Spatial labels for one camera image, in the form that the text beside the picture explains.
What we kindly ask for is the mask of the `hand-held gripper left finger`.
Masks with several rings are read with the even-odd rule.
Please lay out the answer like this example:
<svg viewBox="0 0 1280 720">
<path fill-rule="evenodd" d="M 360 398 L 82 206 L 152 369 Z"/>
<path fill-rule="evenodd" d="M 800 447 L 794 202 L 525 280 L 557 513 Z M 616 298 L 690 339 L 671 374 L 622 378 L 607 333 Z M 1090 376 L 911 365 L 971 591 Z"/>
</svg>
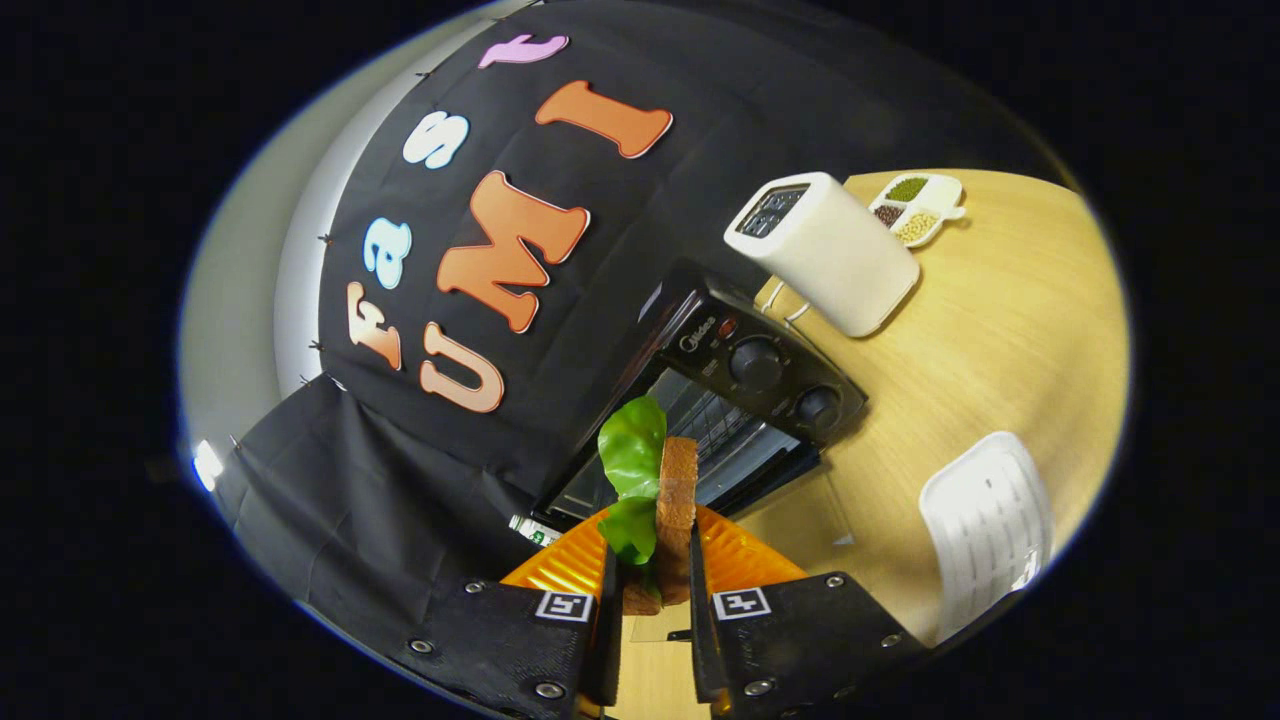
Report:
<svg viewBox="0 0 1280 720">
<path fill-rule="evenodd" d="M 396 651 L 407 678 L 492 719 L 600 719 L 617 701 L 623 579 L 596 512 L 507 578 L 444 593 Z"/>
</svg>

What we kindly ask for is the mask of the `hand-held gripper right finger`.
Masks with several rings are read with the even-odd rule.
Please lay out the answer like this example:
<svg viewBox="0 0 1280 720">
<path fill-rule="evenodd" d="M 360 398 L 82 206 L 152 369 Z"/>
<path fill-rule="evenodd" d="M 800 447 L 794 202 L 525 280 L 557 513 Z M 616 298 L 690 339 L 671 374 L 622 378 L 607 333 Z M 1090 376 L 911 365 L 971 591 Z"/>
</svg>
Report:
<svg viewBox="0 0 1280 720">
<path fill-rule="evenodd" d="M 847 573 L 806 573 L 703 506 L 690 573 L 692 675 L 713 719 L 840 719 L 929 655 Z"/>
</svg>

